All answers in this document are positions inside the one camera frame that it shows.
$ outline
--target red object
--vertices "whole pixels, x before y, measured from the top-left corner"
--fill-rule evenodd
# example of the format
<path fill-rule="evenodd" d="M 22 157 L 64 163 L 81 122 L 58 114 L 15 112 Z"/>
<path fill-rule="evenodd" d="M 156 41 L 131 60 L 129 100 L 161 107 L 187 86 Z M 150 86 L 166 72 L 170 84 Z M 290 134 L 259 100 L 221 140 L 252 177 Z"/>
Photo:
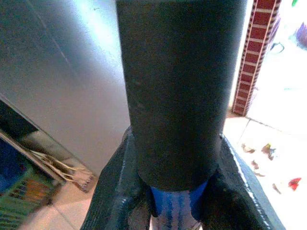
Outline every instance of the red object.
<path fill-rule="evenodd" d="M 298 182 L 301 180 L 302 178 L 298 177 L 298 178 L 295 178 L 295 179 L 292 179 L 290 180 L 289 182 L 289 187 L 292 188 L 293 191 L 295 191 L 298 187 Z"/>

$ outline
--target black pipe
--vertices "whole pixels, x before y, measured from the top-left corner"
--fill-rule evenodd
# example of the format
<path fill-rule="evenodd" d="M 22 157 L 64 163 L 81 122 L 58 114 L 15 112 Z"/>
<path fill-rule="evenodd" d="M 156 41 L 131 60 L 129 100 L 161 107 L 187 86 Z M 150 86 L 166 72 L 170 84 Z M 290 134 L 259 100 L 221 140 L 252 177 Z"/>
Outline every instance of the black pipe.
<path fill-rule="evenodd" d="M 118 0 L 140 177 L 165 191 L 207 181 L 217 166 L 245 1 Z"/>

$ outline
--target plastic crate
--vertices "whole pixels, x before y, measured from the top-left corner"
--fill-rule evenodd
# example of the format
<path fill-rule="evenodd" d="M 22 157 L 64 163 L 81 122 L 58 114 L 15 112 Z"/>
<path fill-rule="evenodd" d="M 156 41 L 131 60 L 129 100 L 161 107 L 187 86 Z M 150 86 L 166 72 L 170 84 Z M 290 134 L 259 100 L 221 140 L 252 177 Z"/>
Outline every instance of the plastic crate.
<path fill-rule="evenodd" d="M 52 180 L 24 162 L 17 182 L 0 195 L 0 230 L 15 230 L 52 195 Z"/>

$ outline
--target red brick pillar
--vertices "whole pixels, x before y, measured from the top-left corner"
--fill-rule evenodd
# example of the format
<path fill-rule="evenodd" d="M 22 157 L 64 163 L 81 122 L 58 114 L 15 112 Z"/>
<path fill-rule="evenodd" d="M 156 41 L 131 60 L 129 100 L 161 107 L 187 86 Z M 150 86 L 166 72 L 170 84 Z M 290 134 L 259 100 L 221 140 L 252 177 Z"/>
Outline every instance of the red brick pillar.
<path fill-rule="evenodd" d="M 245 116 L 268 44 L 276 33 L 281 0 L 254 0 L 243 49 L 233 112 Z"/>

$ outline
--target blue tube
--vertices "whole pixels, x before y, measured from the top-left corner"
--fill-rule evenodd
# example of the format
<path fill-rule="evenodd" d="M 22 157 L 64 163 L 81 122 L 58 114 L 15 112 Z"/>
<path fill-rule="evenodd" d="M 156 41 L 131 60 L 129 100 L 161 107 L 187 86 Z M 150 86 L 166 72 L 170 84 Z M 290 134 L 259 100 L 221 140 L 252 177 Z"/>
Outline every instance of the blue tube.
<path fill-rule="evenodd" d="M 194 230 L 201 219 L 202 193 L 207 182 L 191 191 L 165 192 L 151 187 L 156 217 L 153 230 Z"/>

